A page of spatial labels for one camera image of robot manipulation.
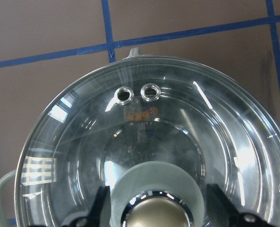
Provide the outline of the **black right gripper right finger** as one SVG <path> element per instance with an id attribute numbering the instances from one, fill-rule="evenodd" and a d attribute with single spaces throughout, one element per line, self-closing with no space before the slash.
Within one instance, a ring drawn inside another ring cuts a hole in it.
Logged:
<path id="1" fill-rule="evenodd" d="M 239 212 L 217 184 L 207 185 L 206 213 L 214 227 L 270 227 L 253 213 Z"/>

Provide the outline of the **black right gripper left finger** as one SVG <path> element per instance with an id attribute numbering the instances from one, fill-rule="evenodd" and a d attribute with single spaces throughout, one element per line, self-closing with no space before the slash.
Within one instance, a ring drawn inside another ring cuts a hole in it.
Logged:
<path id="1" fill-rule="evenodd" d="M 89 212 L 75 212 L 68 215 L 62 227 L 109 227 L 111 217 L 111 196 L 109 186 L 100 186 Z"/>

